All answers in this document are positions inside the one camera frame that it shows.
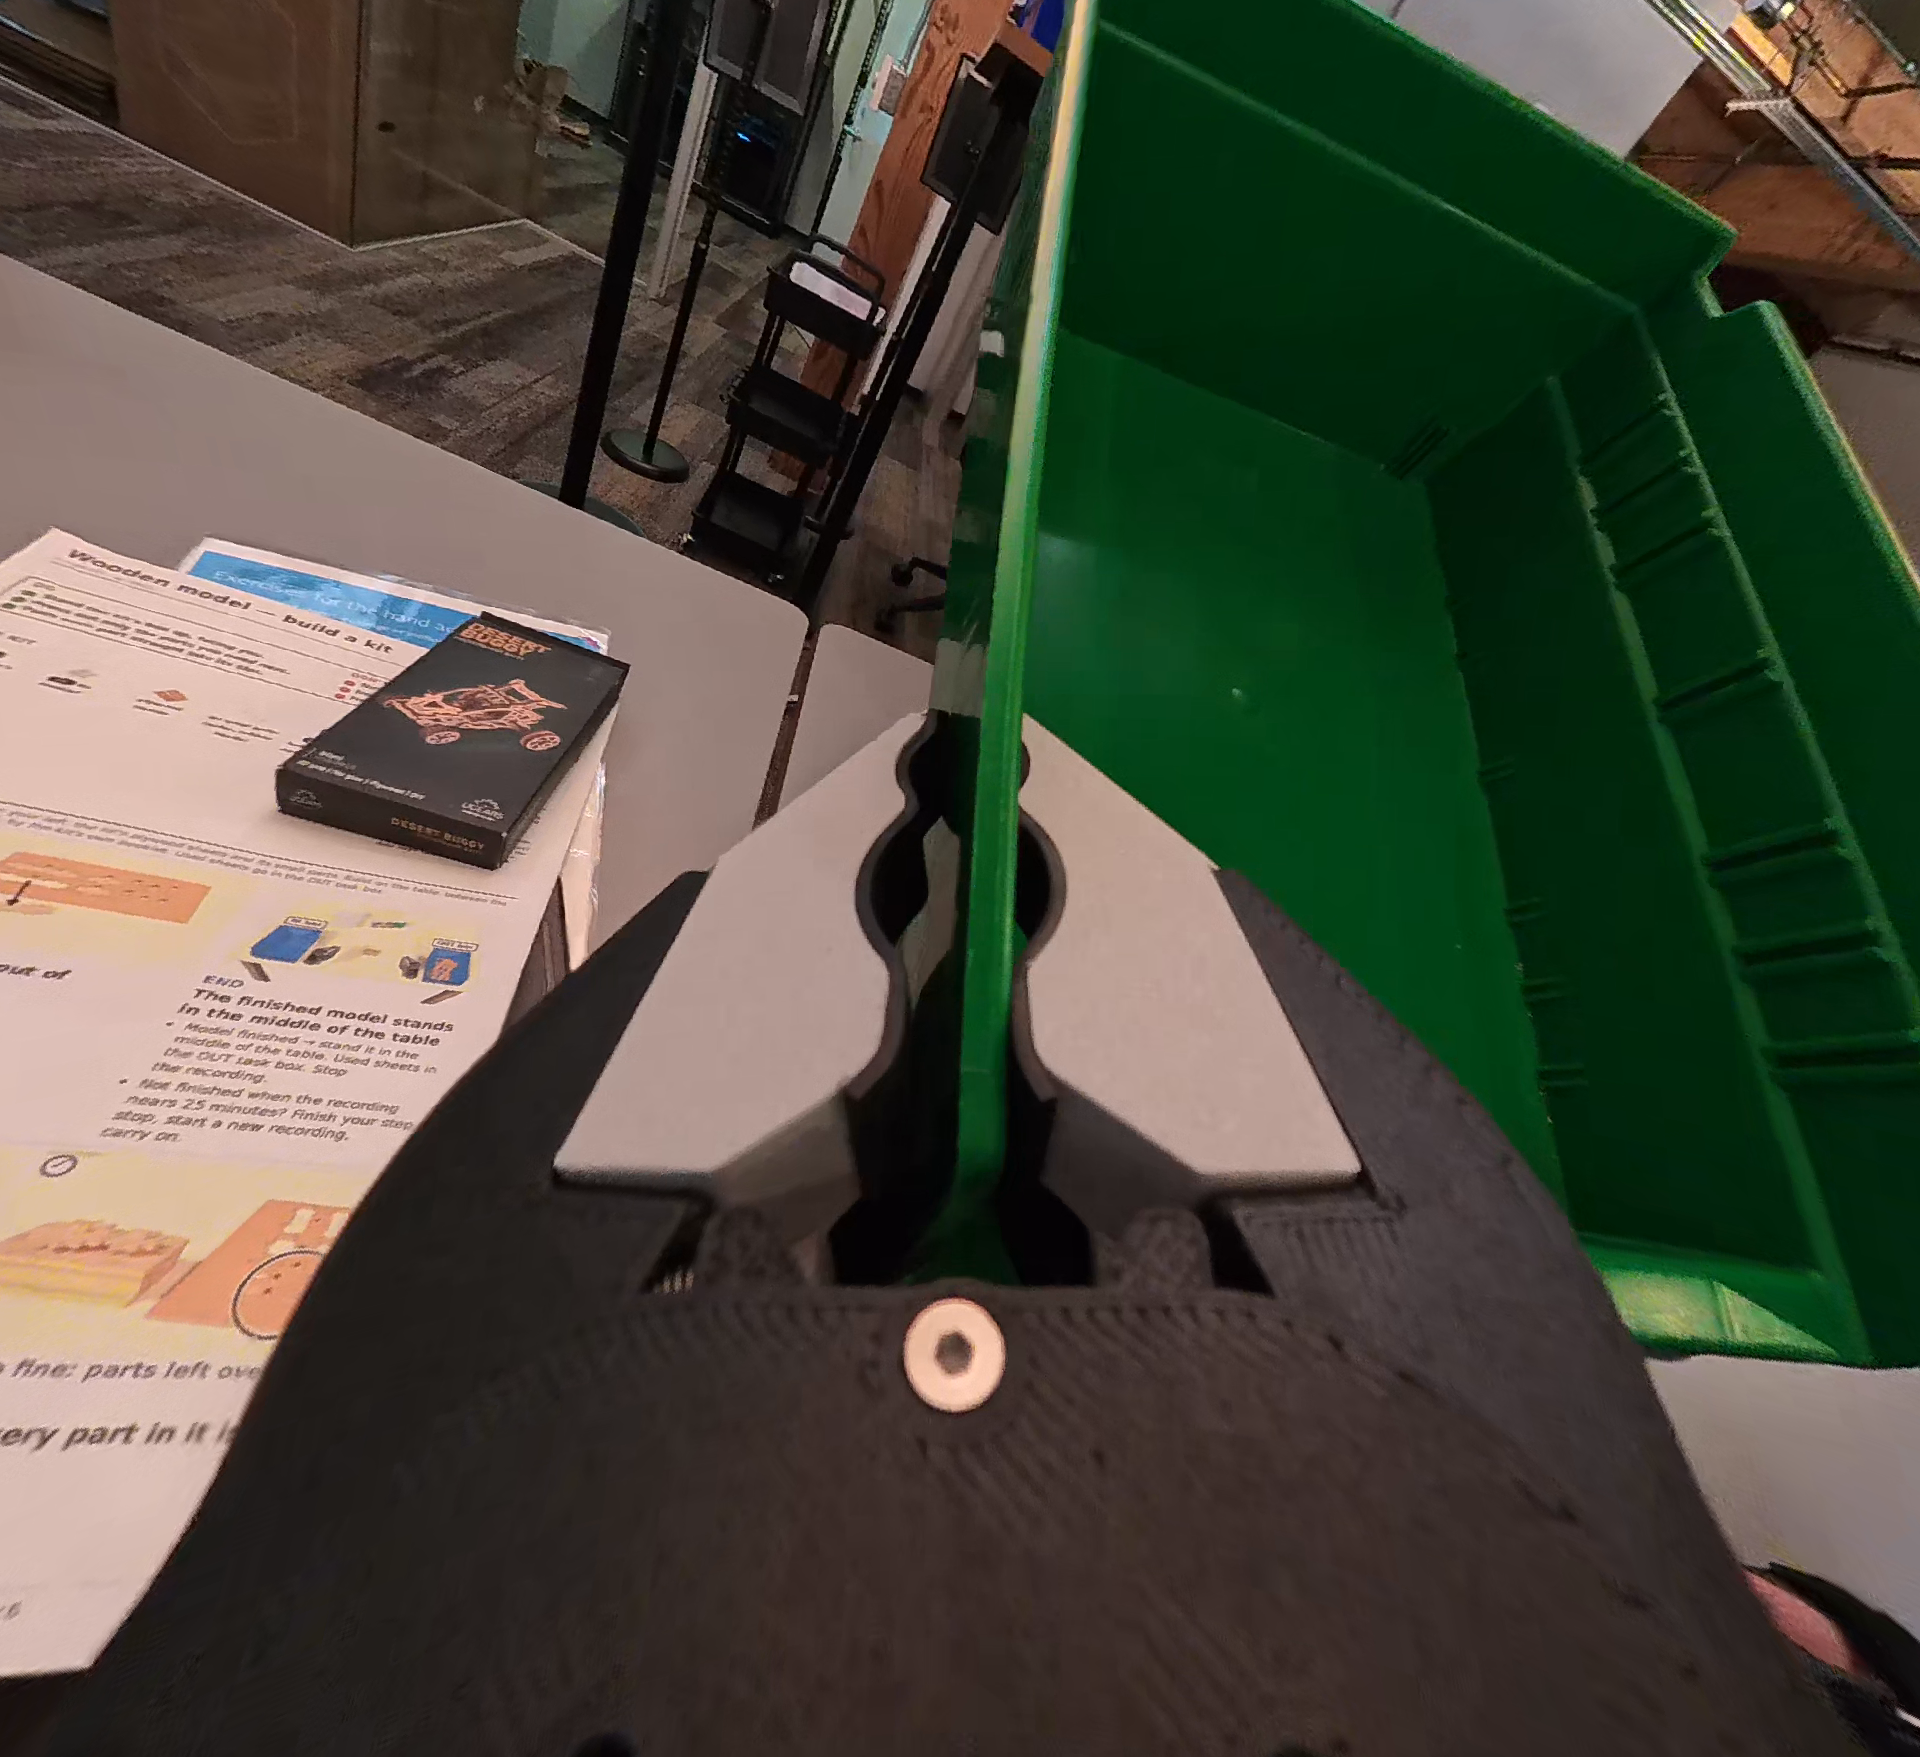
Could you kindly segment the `blue headed paper sheet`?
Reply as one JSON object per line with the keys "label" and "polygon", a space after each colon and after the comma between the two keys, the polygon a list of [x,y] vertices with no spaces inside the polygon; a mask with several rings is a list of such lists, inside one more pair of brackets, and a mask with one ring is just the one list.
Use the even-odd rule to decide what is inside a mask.
{"label": "blue headed paper sheet", "polygon": [[207,585],[229,587],[301,614],[419,650],[444,640],[468,617],[492,614],[540,628],[599,655],[609,653],[605,630],[538,617],[524,609],[498,609],[413,581],[354,572],[251,544],[202,541],[179,560],[179,570]]}

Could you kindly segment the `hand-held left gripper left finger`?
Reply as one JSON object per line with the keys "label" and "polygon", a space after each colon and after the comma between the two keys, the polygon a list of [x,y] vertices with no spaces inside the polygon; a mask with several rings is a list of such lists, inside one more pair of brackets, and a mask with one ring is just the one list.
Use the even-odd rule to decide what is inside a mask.
{"label": "hand-held left gripper left finger", "polygon": [[755,1217],[806,1280],[904,1283],[955,1163],[954,748],[901,718],[719,857],[556,1152],[678,1205],[656,1284]]}

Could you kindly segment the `printed instruction sheet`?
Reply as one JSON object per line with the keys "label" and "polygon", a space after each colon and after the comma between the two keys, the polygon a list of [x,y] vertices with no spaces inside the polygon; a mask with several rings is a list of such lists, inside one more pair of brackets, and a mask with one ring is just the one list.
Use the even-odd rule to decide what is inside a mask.
{"label": "printed instruction sheet", "polygon": [[501,870],[277,813],[423,650],[51,530],[2,582],[2,1671],[143,1596],[353,1208],[592,909],[600,743]]}

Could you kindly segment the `pink and black cloth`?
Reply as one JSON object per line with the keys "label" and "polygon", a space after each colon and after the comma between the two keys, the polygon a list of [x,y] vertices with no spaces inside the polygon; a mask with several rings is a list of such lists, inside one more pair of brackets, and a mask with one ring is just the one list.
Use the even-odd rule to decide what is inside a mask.
{"label": "pink and black cloth", "polygon": [[1854,1746],[1916,1754],[1916,1633],[1842,1585],[1785,1562],[1747,1564],[1743,1575]]}

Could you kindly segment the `black utility cart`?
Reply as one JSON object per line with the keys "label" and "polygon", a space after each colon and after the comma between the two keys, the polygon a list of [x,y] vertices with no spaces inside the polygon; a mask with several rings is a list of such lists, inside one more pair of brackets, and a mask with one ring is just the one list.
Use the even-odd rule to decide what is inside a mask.
{"label": "black utility cart", "polygon": [[[783,587],[786,562],[815,528],[810,483],[836,478],[851,447],[854,374],[886,328],[881,294],[881,269],[822,235],[772,265],[757,344],[732,383],[721,453],[685,535],[691,551],[724,558],[757,585]],[[781,367],[790,330],[836,357],[829,388]]]}

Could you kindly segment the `green plastic bin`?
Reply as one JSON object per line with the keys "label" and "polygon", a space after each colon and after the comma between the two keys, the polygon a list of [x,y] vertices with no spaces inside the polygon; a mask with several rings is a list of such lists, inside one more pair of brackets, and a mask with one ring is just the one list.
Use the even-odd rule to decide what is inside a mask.
{"label": "green plastic bin", "polygon": [[1916,1368],[1916,578],[1730,242],[1354,0],[1068,0],[935,675],[940,1242],[1033,718],[1448,1067],[1636,1337]]}

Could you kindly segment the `black model kit box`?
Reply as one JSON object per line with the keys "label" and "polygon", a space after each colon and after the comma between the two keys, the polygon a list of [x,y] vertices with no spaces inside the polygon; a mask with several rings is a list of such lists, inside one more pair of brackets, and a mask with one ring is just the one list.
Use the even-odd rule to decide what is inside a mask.
{"label": "black model kit box", "polygon": [[291,819],[494,870],[600,736],[628,668],[479,613],[273,774]]}

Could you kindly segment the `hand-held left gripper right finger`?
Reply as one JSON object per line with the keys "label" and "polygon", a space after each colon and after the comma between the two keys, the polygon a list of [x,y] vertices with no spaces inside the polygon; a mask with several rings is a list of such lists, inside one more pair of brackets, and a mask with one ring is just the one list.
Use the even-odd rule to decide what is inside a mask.
{"label": "hand-held left gripper right finger", "polygon": [[1009,1258],[1267,1284],[1241,1208],[1354,1193],[1362,1160],[1220,865],[1037,719],[1020,736]]}

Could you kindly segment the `large brown cardboard box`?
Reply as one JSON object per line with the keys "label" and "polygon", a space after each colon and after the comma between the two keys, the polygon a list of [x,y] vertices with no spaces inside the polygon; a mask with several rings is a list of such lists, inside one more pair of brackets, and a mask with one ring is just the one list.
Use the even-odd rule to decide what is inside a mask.
{"label": "large brown cardboard box", "polygon": [[109,0],[129,134],[349,245],[528,220],[526,0]]}

